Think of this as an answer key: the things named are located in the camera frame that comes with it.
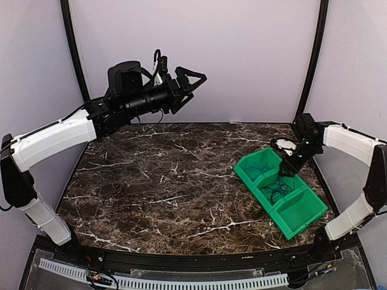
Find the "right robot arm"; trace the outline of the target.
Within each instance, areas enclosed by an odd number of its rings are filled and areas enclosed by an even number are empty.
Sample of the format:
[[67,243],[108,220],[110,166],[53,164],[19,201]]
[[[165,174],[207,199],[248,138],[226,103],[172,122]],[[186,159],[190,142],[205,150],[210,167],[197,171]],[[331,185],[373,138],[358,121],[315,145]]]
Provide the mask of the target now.
[[333,255],[346,237],[362,229],[372,218],[381,215],[386,205],[386,142],[333,121],[315,121],[309,113],[293,121],[300,143],[291,155],[281,161],[279,173],[294,177],[324,147],[343,152],[368,168],[365,186],[357,198],[338,217],[320,227],[308,256],[321,262]]

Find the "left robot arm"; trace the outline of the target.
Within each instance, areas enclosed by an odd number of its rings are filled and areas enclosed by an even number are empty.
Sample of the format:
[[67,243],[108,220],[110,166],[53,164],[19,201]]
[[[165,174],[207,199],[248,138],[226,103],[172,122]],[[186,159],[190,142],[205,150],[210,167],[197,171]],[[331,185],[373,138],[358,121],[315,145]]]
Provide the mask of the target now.
[[176,67],[176,78],[161,56],[150,73],[139,61],[119,63],[108,70],[108,89],[68,116],[24,135],[7,134],[1,144],[1,181],[7,203],[20,209],[58,246],[72,263],[85,259],[85,249],[75,235],[38,193],[29,170],[41,161],[83,143],[116,133],[135,118],[162,111],[176,114],[207,77]]

